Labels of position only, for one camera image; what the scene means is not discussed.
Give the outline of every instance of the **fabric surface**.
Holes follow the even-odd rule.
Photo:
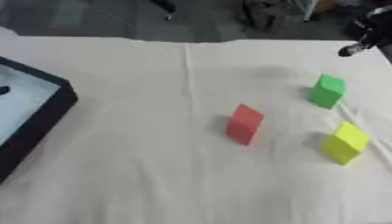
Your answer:
[[[392,222],[392,69],[347,44],[0,39],[80,97],[0,186],[0,223]],[[305,99],[321,73],[346,82],[331,110]],[[251,147],[225,134],[240,103],[264,114]],[[318,144],[345,120],[371,140],[341,166]]]

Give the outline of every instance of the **gray floor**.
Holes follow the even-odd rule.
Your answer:
[[[237,17],[241,0],[172,0],[178,13],[170,22],[149,0],[7,0],[0,26],[20,35],[98,36],[171,42],[232,39],[348,39],[341,17],[326,13],[304,23],[291,14],[271,32],[243,31]]]

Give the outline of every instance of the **cube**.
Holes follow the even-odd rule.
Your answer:
[[[248,145],[263,119],[263,115],[241,104],[227,124],[227,134],[239,143]]]
[[[323,150],[339,164],[346,165],[361,154],[368,144],[370,136],[350,122],[343,122],[340,127],[322,143]]]
[[[323,73],[311,90],[308,100],[322,108],[330,109],[344,92],[345,82],[342,79]]]

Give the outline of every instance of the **green cube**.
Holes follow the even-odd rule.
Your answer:
[[[345,82],[342,79],[323,73],[309,93],[308,100],[322,108],[331,109],[344,92]]]

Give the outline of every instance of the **table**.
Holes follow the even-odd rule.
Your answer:
[[[391,222],[392,69],[347,44],[0,39],[80,97],[0,186],[0,223]],[[332,110],[305,100],[320,73],[347,83]],[[224,133],[240,103],[265,114],[252,147]],[[372,136],[348,166],[318,149],[343,120]]]

